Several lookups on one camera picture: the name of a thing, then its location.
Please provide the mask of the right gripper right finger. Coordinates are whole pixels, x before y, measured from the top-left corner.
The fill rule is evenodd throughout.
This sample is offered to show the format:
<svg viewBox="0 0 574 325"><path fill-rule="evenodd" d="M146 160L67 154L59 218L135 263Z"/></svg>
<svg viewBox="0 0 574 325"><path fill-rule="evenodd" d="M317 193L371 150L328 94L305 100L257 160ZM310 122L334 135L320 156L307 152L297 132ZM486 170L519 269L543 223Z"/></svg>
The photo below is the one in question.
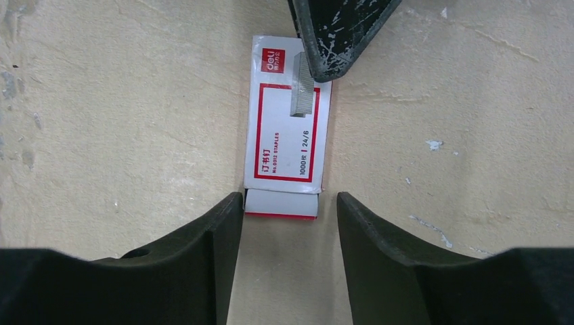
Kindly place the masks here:
<svg viewBox="0 0 574 325"><path fill-rule="evenodd" d="M572 324L573 249L475 259L426 242L347 192L336 199L354 324Z"/></svg>

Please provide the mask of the red white staple box sleeve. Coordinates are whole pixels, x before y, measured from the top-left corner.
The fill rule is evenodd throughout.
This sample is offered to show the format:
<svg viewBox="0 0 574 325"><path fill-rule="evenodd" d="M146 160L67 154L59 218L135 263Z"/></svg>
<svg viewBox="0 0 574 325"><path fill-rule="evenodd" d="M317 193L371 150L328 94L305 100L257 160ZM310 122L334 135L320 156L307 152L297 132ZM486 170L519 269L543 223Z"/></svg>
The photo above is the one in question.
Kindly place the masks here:
<svg viewBox="0 0 574 325"><path fill-rule="evenodd" d="M244 185L322 190L332 84L313 80L299 38L252 38Z"/></svg>

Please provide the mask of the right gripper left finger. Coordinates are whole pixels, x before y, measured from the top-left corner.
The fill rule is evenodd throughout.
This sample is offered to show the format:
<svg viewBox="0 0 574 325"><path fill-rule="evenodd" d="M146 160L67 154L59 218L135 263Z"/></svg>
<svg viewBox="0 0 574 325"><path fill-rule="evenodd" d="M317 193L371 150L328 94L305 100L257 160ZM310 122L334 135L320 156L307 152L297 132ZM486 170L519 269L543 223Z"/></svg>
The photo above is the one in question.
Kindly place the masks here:
<svg viewBox="0 0 574 325"><path fill-rule="evenodd" d="M242 234L233 192L122 257L1 250L2 324L225 324Z"/></svg>

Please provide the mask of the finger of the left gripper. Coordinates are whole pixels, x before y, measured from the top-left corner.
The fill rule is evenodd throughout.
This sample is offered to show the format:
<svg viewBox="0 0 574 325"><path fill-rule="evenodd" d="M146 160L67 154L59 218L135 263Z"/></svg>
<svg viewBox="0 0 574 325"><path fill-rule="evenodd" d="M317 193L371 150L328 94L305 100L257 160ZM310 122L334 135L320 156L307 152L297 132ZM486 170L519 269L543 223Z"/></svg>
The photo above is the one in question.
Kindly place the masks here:
<svg viewBox="0 0 574 325"><path fill-rule="evenodd" d="M318 83L343 77L401 0L289 0L297 36Z"/></svg>

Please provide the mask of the staple box tray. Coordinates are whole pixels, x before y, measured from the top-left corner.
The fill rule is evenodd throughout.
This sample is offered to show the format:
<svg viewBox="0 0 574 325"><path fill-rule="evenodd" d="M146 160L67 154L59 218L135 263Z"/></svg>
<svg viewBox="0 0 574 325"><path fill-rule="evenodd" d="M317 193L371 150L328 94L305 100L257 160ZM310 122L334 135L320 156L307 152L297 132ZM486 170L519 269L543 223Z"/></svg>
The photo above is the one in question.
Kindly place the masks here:
<svg viewBox="0 0 574 325"><path fill-rule="evenodd" d="M246 191L244 211L255 217L315 220L319 195L250 189Z"/></svg>

